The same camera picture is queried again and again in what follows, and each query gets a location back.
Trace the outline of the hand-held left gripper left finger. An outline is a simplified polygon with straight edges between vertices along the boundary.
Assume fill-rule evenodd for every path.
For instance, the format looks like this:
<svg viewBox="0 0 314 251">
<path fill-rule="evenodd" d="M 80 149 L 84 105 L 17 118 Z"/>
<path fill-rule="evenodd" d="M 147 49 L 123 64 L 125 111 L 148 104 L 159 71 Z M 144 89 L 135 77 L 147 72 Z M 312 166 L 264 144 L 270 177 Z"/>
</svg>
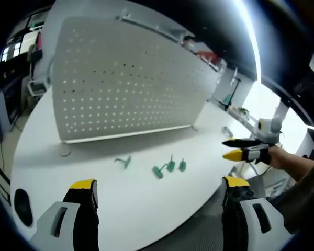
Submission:
<svg viewBox="0 0 314 251">
<path fill-rule="evenodd" d="M 74 183 L 36 222 L 36 250 L 99 250 L 97 180 Z"/>
</svg>

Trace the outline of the person's right hand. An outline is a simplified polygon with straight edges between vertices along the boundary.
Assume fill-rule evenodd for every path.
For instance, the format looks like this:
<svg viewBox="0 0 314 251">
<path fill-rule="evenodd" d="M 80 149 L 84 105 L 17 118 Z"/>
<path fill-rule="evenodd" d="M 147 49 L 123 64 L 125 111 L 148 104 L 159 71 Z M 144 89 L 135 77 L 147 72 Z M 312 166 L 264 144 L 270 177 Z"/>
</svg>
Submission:
<svg viewBox="0 0 314 251">
<path fill-rule="evenodd" d="M 278 146 L 272 146 L 268 149 L 270 160 L 270 166 L 275 169 L 283 169 L 286 159 L 288 158 L 288 153 Z"/>
</svg>

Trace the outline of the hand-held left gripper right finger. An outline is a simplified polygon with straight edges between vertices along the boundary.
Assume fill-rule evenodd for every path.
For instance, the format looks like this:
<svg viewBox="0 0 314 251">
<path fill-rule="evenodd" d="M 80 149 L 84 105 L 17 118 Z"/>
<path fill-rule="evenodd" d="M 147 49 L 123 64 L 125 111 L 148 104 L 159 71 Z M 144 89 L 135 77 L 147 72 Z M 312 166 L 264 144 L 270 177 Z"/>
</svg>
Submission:
<svg viewBox="0 0 314 251">
<path fill-rule="evenodd" d="M 282 250 L 293 237 L 283 215 L 245 179 L 224 176 L 222 186 L 223 250 Z"/>
</svg>

